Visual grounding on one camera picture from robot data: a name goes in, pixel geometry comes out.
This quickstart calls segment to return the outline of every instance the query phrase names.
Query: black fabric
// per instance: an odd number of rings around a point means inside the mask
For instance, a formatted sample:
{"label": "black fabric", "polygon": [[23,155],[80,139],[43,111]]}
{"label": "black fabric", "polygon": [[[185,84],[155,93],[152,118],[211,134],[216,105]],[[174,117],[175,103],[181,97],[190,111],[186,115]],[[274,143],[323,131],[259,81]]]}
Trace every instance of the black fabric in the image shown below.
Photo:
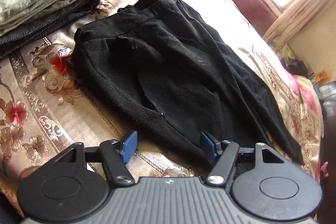
{"label": "black fabric", "polygon": [[267,85],[182,0],[139,0],[79,28],[72,60],[87,86],[161,145],[202,157],[202,131],[243,147],[271,145],[295,161]]}
{"label": "black fabric", "polygon": [[288,71],[289,73],[293,75],[301,75],[303,77],[308,78],[308,70],[302,60],[296,60],[296,59],[288,59],[288,63],[285,61],[285,59],[280,60],[283,67]]}
{"label": "black fabric", "polygon": [[0,224],[19,224],[22,220],[5,195],[0,193]]}
{"label": "black fabric", "polygon": [[0,59],[91,12],[100,0],[76,0],[45,17],[19,25],[0,37]]}

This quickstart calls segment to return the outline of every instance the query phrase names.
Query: metal rivet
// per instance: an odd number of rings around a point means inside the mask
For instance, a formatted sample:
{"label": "metal rivet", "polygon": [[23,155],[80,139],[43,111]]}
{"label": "metal rivet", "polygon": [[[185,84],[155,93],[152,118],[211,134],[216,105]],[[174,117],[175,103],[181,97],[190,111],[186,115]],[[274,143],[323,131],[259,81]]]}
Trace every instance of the metal rivet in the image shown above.
{"label": "metal rivet", "polygon": [[224,182],[224,178],[221,176],[209,176],[207,181],[211,184],[221,184]]}
{"label": "metal rivet", "polygon": [[128,176],[118,176],[116,177],[116,181],[120,184],[129,184],[132,182],[132,179]]}

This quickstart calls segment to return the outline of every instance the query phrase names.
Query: bed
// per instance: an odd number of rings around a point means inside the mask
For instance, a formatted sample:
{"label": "bed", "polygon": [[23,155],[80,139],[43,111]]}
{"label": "bed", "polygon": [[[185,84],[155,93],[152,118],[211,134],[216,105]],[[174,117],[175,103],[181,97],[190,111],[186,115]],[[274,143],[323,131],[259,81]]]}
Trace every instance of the bed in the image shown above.
{"label": "bed", "polygon": [[[308,79],[286,72],[276,55],[231,0],[183,0],[214,27],[226,44],[262,78],[273,92],[283,120],[299,142],[303,170],[319,179],[323,120],[319,100]],[[76,86],[70,66],[78,27],[112,15],[137,0],[101,0],[93,13],[35,41],[0,60],[0,190],[19,211],[16,188],[20,179],[74,142],[97,146],[121,139],[132,129],[119,113]],[[274,147],[284,156],[267,132]],[[176,177],[204,173],[169,147],[140,138],[127,165],[140,176]],[[103,175],[100,165],[89,168]]]}

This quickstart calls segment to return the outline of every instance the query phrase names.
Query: beige curtain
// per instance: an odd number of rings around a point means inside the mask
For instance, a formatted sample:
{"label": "beige curtain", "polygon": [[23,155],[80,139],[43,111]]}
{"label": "beige curtain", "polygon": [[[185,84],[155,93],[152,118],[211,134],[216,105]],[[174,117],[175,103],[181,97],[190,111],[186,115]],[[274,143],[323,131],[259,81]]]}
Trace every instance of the beige curtain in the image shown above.
{"label": "beige curtain", "polygon": [[277,50],[319,16],[331,0],[295,0],[266,31],[263,39]]}

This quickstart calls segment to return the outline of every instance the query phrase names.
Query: red flower pattern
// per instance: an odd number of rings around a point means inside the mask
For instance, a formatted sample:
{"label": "red flower pattern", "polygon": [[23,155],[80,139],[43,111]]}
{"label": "red flower pattern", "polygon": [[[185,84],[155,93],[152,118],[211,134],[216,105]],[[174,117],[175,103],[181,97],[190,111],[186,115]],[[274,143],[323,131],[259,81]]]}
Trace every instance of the red flower pattern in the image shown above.
{"label": "red flower pattern", "polygon": [[4,108],[4,112],[6,114],[6,123],[12,124],[15,127],[21,126],[27,120],[26,105],[20,101],[17,101],[16,104],[9,101]]}
{"label": "red flower pattern", "polygon": [[71,54],[71,49],[66,47],[57,51],[57,53],[51,52],[46,55],[46,60],[53,65],[50,70],[52,75],[65,77],[72,74],[73,71],[70,68]]}

